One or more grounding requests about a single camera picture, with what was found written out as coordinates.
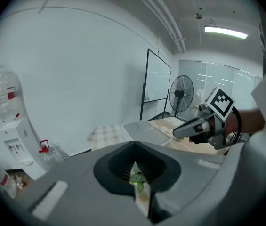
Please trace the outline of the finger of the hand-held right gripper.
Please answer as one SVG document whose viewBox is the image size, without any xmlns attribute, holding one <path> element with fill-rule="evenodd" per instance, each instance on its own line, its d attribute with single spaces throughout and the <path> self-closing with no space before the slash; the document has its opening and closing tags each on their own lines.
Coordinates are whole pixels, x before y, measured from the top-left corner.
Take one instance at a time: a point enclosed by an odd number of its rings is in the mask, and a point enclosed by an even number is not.
<svg viewBox="0 0 266 226">
<path fill-rule="evenodd" d="M 194 137 L 210 129 L 207 118 L 197 116 L 173 130 L 173 136 L 177 138 Z"/>
<path fill-rule="evenodd" d="M 194 142 L 195 144 L 208 143 L 209 142 L 205 135 L 192 136 L 192 137 L 189 137 L 189 140 L 191 142 Z"/>
</svg>

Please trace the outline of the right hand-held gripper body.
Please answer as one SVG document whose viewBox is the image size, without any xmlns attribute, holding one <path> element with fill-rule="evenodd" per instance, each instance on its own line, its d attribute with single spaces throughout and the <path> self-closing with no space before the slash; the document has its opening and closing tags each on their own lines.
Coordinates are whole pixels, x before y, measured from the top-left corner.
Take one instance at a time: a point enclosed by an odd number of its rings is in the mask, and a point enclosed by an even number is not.
<svg viewBox="0 0 266 226">
<path fill-rule="evenodd" d="M 225 121 L 234 107 L 235 100 L 220 87 L 215 87 L 204 103 L 198 106 L 200 132 L 214 149 L 226 147 Z"/>
</svg>

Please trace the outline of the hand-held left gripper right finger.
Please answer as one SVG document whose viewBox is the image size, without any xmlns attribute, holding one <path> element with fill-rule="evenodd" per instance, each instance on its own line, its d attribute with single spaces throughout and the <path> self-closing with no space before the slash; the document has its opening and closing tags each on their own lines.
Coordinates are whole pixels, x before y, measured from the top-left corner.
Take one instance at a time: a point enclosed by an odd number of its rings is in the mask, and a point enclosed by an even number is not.
<svg viewBox="0 0 266 226">
<path fill-rule="evenodd" d="M 242 144 L 234 145 L 226 156 L 141 142 L 135 148 L 151 190 L 149 213 L 139 217 L 137 225 L 220 226 L 241 219 L 236 174 Z"/>
</svg>

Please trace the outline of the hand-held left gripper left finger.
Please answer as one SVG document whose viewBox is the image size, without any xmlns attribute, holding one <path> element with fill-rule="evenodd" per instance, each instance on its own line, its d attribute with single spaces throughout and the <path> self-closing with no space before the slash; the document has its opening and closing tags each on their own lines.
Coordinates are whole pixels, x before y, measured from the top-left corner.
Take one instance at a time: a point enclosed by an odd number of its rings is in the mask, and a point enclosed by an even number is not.
<svg viewBox="0 0 266 226">
<path fill-rule="evenodd" d="M 118 149 L 116 144 L 89 153 L 83 153 L 57 164 L 37 179 L 18 199 L 28 212 L 43 199 L 58 181 L 66 182 L 68 188 L 57 204 L 50 201 L 51 213 L 45 221 L 33 222 L 50 226 L 150 226 L 135 204 L 132 196 L 112 194 L 96 180 L 93 167 L 107 153 Z"/>
</svg>

